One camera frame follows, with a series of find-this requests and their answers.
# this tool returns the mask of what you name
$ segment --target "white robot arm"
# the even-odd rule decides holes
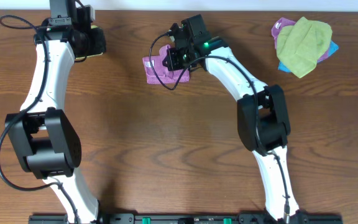
[[[234,57],[232,50],[229,47],[220,47],[216,50],[212,50],[209,55],[220,56],[228,58],[232,62],[236,63],[243,72],[253,81],[257,92],[264,91],[264,87],[267,86],[264,82],[259,81],[240,62]],[[223,60],[216,58],[207,58],[205,60],[207,71],[214,75],[229,91],[233,98],[237,101],[244,95],[253,95],[253,91],[248,81],[244,78],[242,73],[238,71],[233,65]],[[293,196],[292,188],[290,184],[290,176],[287,168],[287,147],[276,147],[273,152],[280,156],[281,164],[285,174],[285,182],[287,183],[288,196],[290,203],[290,216],[294,215],[299,206]],[[265,188],[266,196],[266,209],[269,214],[278,220],[283,218],[283,207],[285,204],[285,193],[283,180],[280,170],[278,169],[277,161],[273,155],[262,156],[256,151],[252,151],[257,159],[260,174]]]
[[[31,24],[37,32],[34,36],[37,51],[34,77],[21,112],[7,115],[6,126],[10,126],[7,134],[23,170],[33,172],[46,184],[53,183],[50,186],[65,207],[70,223],[91,223],[98,219],[99,203],[78,168],[81,143],[64,114],[64,104],[68,75],[75,59],[83,58],[79,61],[82,62],[87,56],[104,53],[106,41],[100,28],[91,27],[93,8],[79,1],[81,7],[76,8],[76,1],[50,0],[51,18],[37,28]],[[4,17],[24,21],[16,16]],[[48,137],[31,136],[39,130],[46,130]],[[0,174],[9,182],[2,171]]]

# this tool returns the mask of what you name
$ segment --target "wood grain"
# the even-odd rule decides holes
[[[236,103],[205,72],[167,91],[145,82],[142,57],[173,22],[197,12],[98,11],[108,52],[70,73],[66,114],[81,138],[81,168],[108,212],[238,213],[262,210],[257,163],[236,132]],[[48,11],[0,11],[35,24]],[[358,13],[202,12],[257,78],[279,84],[291,121],[288,168],[296,200],[309,212],[334,212],[358,223]],[[301,16],[333,28],[340,49],[298,79],[277,70],[270,29]],[[0,134],[7,113],[24,101],[35,67],[33,31],[0,26]],[[156,48],[168,43],[162,40]],[[2,167],[14,183],[24,173],[6,141]],[[27,223],[32,213],[64,213],[53,192],[18,192],[0,179],[0,223]]]

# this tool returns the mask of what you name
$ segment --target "pink cloth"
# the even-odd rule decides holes
[[[167,56],[167,50],[171,46],[165,45],[160,50],[159,56],[152,56],[152,63],[155,72],[157,73],[158,77],[161,81],[166,83],[175,83],[178,80],[179,75],[183,70],[175,70],[175,71],[168,71],[168,68],[162,65],[162,61]],[[149,57],[143,58],[143,66],[146,71],[146,78],[148,84],[160,84],[157,77],[155,77],[154,72],[149,63]],[[182,77],[180,78],[180,82],[188,82],[190,80],[190,73],[189,70],[185,71]]]
[[[277,37],[278,34],[280,33],[281,29],[285,26],[294,26],[296,24],[295,21],[286,19],[284,17],[282,17],[281,19],[279,19],[274,26],[272,27],[272,36],[274,38],[274,48],[277,48]],[[325,51],[325,53],[317,60],[317,62],[320,62],[322,60],[325,60],[329,57],[329,49],[330,47],[328,47],[327,51]]]

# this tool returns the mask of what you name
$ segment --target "blue cloth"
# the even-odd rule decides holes
[[[333,53],[335,53],[335,51],[337,51],[339,49],[339,46],[337,44],[335,44],[333,41],[331,41],[330,45],[329,45],[329,52],[328,52],[328,57],[330,57]],[[283,71],[283,72],[291,72],[283,63],[279,63],[278,64],[278,69]]]

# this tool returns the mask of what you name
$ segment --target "black bracket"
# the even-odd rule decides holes
[[[7,126],[16,114],[8,114]],[[47,138],[33,138],[31,134],[45,127]],[[44,113],[26,114],[8,132],[17,159],[25,172],[33,172],[37,179],[49,175],[71,177],[81,163],[81,143],[63,110],[48,108]]]
[[[67,215],[31,215],[29,224],[67,224]]]
[[[50,0],[49,3],[51,18],[39,27],[39,34],[45,40],[69,42],[75,58],[106,52],[103,30],[91,26],[91,6],[77,8],[75,0]],[[34,43],[42,43],[37,34],[34,35]]]
[[[249,151],[256,150],[266,156],[266,152],[286,146],[287,136],[291,133],[290,120],[283,90],[278,86],[265,87],[258,93],[258,103],[269,109],[269,113],[259,118],[259,136],[265,149],[262,150],[256,140],[256,120],[254,96],[245,95],[237,101],[237,130],[240,139]]]
[[[199,14],[182,20],[181,24],[179,27],[174,23],[170,28],[175,47],[168,49],[166,61],[169,71],[184,69],[191,61],[209,55],[212,50],[228,46],[220,37],[212,38]],[[200,64],[206,70],[204,60]]]
[[[29,224],[63,224],[67,216],[30,216]],[[238,215],[133,215],[131,213],[105,214],[95,224],[284,224],[282,219],[274,220],[266,212],[249,212]],[[340,215],[312,215],[297,211],[290,218],[290,224],[343,224]]]

